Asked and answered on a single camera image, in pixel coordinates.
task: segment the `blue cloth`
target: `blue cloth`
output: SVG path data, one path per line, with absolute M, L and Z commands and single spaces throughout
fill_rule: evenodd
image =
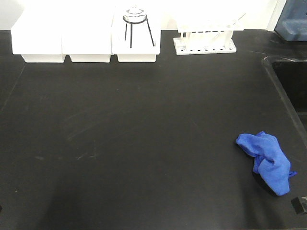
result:
M 290 191 L 289 177 L 297 172 L 290 171 L 290 161 L 280 149 L 276 137 L 263 131 L 256 135 L 244 133 L 239 135 L 236 143 L 255 158 L 253 171 L 260 174 L 278 196 Z

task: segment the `black object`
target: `black object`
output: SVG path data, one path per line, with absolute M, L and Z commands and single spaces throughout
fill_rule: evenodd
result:
M 177 36 L 162 31 L 155 63 L 25 64 L 0 31 L 0 230 L 307 226 L 233 142 L 274 133 L 306 192 L 306 147 L 261 62 L 307 47 L 246 30 L 236 53 L 177 56 Z
M 134 24 L 141 24 L 143 23 L 144 21 L 147 22 L 147 26 L 148 26 L 148 30 L 149 30 L 149 34 L 150 34 L 150 38 L 152 40 L 152 44 L 154 46 L 154 40 L 153 40 L 153 35 L 152 35 L 152 31 L 150 29 L 150 26 L 149 26 L 149 22 L 148 22 L 148 18 L 147 18 L 147 15 L 145 16 L 145 19 L 140 21 L 140 22 L 129 22 L 125 19 L 125 17 L 123 16 L 123 20 L 126 22 L 126 23 L 129 23 L 130 24 L 130 48 L 132 48 L 132 25 Z M 126 30 L 125 30 L 125 40 L 127 38 L 127 24 L 126 24 Z
M 291 203 L 297 214 L 307 214 L 307 196 L 296 197 L 291 200 Z

